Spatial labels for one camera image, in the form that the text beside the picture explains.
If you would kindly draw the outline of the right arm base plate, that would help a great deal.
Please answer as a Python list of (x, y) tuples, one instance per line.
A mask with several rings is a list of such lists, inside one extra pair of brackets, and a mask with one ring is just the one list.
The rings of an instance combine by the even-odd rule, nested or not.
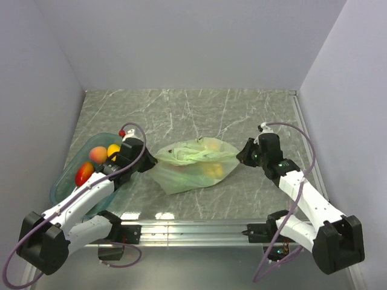
[(266, 224), (247, 224), (247, 229), (241, 233), (247, 237), (248, 243), (269, 243), (272, 240)]

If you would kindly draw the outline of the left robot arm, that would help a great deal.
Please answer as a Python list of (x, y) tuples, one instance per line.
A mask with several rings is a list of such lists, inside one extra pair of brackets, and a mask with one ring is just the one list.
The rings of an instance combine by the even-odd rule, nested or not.
[(62, 202), (42, 214), (31, 212), (24, 218), (16, 254), (51, 275), (68, 256), (91, 242), (126, 241), (122, 220), (115, 214), (102, 210), (85, 222), (82, 218), (129, 182), (132, 174), (146, 172), (156, 163), (144, 141), (123, 139), (120, 150), (93, 170)]

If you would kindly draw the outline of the green plastic bag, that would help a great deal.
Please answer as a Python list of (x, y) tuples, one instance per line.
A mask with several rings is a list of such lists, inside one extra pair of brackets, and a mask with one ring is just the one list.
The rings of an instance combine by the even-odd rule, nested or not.
[[(211, 187), (236, 169), (238, 153), (235, 146), (217, 138), (180, 141), (160, 149), (154, 155), (158, 163), (148, 173), (167, 195)], [(222, 164), (224, 177), (212, 179), (206, 176), (201, 170), (205, 163)]]

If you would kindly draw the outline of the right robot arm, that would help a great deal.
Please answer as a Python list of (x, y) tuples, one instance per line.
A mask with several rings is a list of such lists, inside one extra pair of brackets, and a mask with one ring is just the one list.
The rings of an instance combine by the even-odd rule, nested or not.
[(308, 218), (308, 222), (303, 222), (288, 210), (272, 213), (262, 227), (248, 224), (243, 233), (250, 243), (292, 240), (312, 253), (324, 274), (365, 260), (360, 220), (336, 209), (304, 178), (294, 161), (284, 158), (277, 134), (249, 138), (236, 157), (243, 165), (262, 168), (265, 176)]

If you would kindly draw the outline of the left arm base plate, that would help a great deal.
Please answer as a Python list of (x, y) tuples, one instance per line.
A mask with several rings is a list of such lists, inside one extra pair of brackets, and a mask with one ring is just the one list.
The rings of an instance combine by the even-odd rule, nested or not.
[(113, 239), (114, 242), (137, 245), (140, 242), (141, 225), (121, 226)]

